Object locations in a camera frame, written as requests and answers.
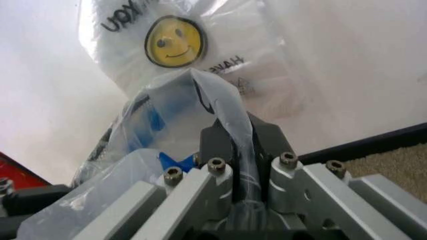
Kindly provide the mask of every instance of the hex socket screw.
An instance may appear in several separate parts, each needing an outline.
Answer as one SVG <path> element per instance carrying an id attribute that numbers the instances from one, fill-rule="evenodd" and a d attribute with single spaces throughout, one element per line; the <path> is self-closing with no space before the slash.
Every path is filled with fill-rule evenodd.
<path id="1" fill-rule="evenodd" d="M 174 187 L 183 179 L 183 171 L 177 166 L 171 166 L 164 171 L 163 179 L 165 184 Z"/>
<path id="2" fill-rule="evenodd" d="M 207 162 L 207 170 L 211 174 L 220 175 L 226 171 L 226 161 L 220 157 L 211 158 Z"/>
<path id="3" fill-rule="evenodd" d="M 298 157 L 290 151 L 285 151 L 280 154 L 280 164 L 282 164 L 287 169 L 295 169 L 298 164 Z"/>
<path id="4" fill-rule="evenodd" d="M 342 179 L 346 175 L 346 166 L 344 163 L 337 160 L 329 160 L 326 162 L 326 168 L 331 171 L 335 176 Z"/>

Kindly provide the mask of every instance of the blue object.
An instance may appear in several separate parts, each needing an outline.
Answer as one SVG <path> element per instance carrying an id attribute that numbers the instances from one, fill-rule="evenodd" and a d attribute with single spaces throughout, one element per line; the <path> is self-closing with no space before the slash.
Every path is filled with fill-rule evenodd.
<path id="1" fill-rule="evenodd" d="M 196 166 L 193 162 L 193 155 L 190 155 L 182 161 L 175 161 L 170 156 L 166 155 L 166 153 L 160 152 L 160 154 L 158 155 L 158 159 L 160 160 L 163 170 L 166 170 L 170 167 L 178 167 L 183 172 L 188 173 L 192 168 Z"/>

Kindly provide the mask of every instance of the beige carpet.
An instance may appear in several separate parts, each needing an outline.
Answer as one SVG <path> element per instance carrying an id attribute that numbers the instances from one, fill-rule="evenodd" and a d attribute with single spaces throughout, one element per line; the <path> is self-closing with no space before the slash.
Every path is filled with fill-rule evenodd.
<path id="1" fill-rule="evenodd" d="M 354 178 L 382 174 L 427 203 L 427 144 L 369 155 L 345 165 Z"/>

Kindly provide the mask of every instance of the white plastic bag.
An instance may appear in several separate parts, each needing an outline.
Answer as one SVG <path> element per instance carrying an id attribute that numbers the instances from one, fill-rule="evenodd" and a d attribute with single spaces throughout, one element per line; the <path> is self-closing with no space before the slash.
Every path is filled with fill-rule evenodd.
<path id="1" fill-rule="evenodd" d="M 264 0 L 81 0 L 79 39 L 131 98 L 176 68 L 212 72 L 278 123 L 299 108 Z"/>

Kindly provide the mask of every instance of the silver metal bar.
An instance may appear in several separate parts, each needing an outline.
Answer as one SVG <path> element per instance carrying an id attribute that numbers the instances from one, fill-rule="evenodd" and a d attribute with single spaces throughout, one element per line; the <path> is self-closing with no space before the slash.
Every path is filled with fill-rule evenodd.
<path id="1" fill-rule="evenodd" d="M 306 230 L 306 226 L 295 213 L 278 213 L 272 209 L 267 212 L 269 230 Z"/>
<path id="2" fill-rule="evenodd" d="M 268 205 L 304 215 L 309 230 L 339 227 L 355 240 L 409 239 L 322 164 L 287 169 L 277 157 L 271 163 L 270 191 Z"/>
<path id="3" fill-rule="evenodd" d="M 426 204 L 379 174 L 352 179 L 349 187 L 412 239 L 427 239 Z"/>
<path id="4" fill-rule="evenodd" d="M 130 239 L 165 198 L 163 189 L 138 181 L 74 240 Z"/>
<path id="5" fill-rule="evenodd" d="M 132 239 L 182 239 L 187 230 L 210 218 L 219 197 L 216 187 L 214 176 L 193 168 Z"/>

